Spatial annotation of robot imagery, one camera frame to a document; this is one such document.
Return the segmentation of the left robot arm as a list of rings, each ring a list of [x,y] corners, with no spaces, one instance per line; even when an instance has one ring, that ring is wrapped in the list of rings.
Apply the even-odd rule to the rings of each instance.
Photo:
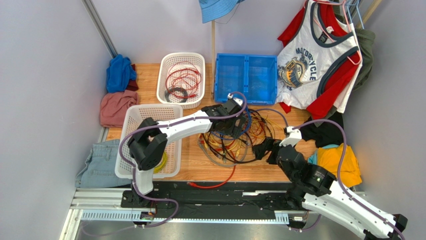
[[[203,107],[195,113],[169,121],[154,121],[151,117],[126,135],[118,149],[120,157],[131,166],[132,186],[145,197],[154,189],[154,168],[160,163],[166,147],[192,135],[229,130],[247,107],[245,97],[230,95],[223,104]]]

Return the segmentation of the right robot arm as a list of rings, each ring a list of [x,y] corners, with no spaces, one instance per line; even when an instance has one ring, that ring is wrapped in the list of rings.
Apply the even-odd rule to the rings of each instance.
[[[284,202],[292,209],[317,212],[364,240],[402,240],[408,220],[402,214],[382,211],[325,168],[307,162],[293,145],[267,137],[253,146],[256,159],[270,153],[267,162],[277,165],[291,181]]]

